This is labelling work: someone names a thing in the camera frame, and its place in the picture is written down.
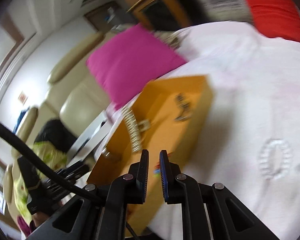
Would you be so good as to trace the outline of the left hand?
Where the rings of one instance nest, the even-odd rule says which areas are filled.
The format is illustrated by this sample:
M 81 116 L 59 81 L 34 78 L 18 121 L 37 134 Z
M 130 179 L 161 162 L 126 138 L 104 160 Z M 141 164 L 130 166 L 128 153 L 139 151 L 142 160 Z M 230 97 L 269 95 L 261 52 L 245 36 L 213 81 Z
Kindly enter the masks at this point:
M 43 224 L 46 220 L 50 218 L 49 215 L 43 212 L 37 212 L 33 214 L 31 217 L 32 220 L 29 225 L 31 232 L 35 231 L 41 224 Z

